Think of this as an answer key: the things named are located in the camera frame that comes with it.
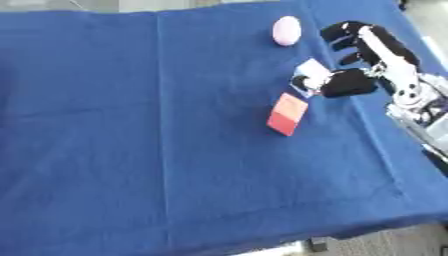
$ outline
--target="robot finger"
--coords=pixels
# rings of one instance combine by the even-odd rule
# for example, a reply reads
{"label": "robot finger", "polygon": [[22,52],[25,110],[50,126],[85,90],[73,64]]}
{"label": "robot finger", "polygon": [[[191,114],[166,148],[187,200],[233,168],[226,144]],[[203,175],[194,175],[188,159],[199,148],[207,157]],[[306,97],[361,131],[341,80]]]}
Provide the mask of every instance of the robot finger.
{"label": "robot finger", "polygon": [[291,84],[300,90],[307,91],[308,88],[305,86],[305,80],[308,79],[307,76],[296,76],[291,80]]}
{"label": "robot finger", "polygon": [[321,88],[322,94],[327,98],[368,94],[378,87],[374,81],[367,77],[360,69],[339,70]]}
{"label": "robot finger", "polygon": [[357,36],[359,29],[366,25],[359,21],[344,21],[322,29],[320,34],[325,41],[333,42],[349,35]]}
{"label": "robot finger", "polygon": [[361,58],[362,58],[361,53],[355,52],[355,53],[345,56],[341,61],[339,61],[339,64],[341,66],[349,65],[349,64],[355,63],[357,61],[360,61]]}
{"label": "robot finger", "polygon": [[333,44],[332,48],[334,51],[340,51],[345,48],[354,47],[356,46],[358,38],[355,36],[347,37],[345,39],[342,39],[341,41]]}

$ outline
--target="table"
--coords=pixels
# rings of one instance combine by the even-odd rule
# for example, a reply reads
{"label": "table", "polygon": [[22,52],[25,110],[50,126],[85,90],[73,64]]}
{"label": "table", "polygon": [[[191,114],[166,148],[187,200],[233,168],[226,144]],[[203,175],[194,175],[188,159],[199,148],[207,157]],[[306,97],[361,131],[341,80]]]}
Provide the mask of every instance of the table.
{"label": "table", "polygon": [[[265,125],[297,64],[336,68],[319,29],[337,21],[386,26],[441,72],[392,5],[1,14],[1,254],[224,255],[445,219],[447,180],[385,93],[312,99],[290,138]],[[297,46],[270,38],[284,15]]]}

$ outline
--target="white card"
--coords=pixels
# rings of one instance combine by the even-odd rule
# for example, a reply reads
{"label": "white card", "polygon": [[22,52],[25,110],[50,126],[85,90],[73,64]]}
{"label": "white card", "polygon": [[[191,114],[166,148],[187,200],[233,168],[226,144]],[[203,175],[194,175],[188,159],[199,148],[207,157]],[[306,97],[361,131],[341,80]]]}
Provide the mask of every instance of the white card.
{"label": "white card", "polygon": [[298,66],[296,69],[296,73],[305,75],[311,78],[311,80],[316,82],[324,81],[329,76],[331,76],[331,72],[315,59],[309,59],[302,65]]}

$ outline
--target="black fingertip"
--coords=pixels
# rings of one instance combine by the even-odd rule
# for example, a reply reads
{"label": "black fingertip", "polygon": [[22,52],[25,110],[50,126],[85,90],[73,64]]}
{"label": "black fingertip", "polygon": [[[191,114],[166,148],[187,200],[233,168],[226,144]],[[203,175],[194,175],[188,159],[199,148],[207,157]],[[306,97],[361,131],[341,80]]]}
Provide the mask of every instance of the black fingertip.
{"label": "black fingertip", "polygon": [[353,64],[357,61],[361,60],[361,54],[359,52],[352,53],[346,57],[344,57],[339,64],[342,66]]}
{"label": "black fingertip", "polygon": [[351,36],[333,44],[332,48],[334,51],[340,51],[355,46],[355,43],[356,43],[356,37]]}
{"label": "black fingertip", "polygon": [[295,87],[299,88],[302,91],[307,91],[308,89],[305,87],[305,79],[308,79],[307,76],[296,76],[291,80],[291,84]]}

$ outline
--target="small white object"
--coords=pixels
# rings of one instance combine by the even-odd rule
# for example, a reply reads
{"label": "small white object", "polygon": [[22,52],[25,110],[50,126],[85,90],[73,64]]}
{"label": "small white object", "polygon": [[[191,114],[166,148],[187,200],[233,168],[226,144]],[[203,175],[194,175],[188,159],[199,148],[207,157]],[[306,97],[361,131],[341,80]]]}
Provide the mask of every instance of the small white object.
{"label": "small white object", "polygon": [[296,72],[311,79],[326,79],[331,76],[331,72],[315,59],[309,59],[297,67]]}
{"label": "small white object", "polygon": [[274,23],[272,37],[281,46],[291,46],[299,41],[302,35],[300,22],[296,17],[285,16]]}
{"label": "small white object", "polygon": [[304,83],[305,87],[311,90],[302,91],[295,86],[292,86],[292,88],[299,92],[303,97],[308,99],[316,95],[316,93],[320,91],[320,88],[325,84],[325,81],[332,76],[332,73],[317,60],[309,59],[303,64],[297,66],[296,70],[294,71],[294,77],[299,75],[308,77],[308,79],[306,79]]}

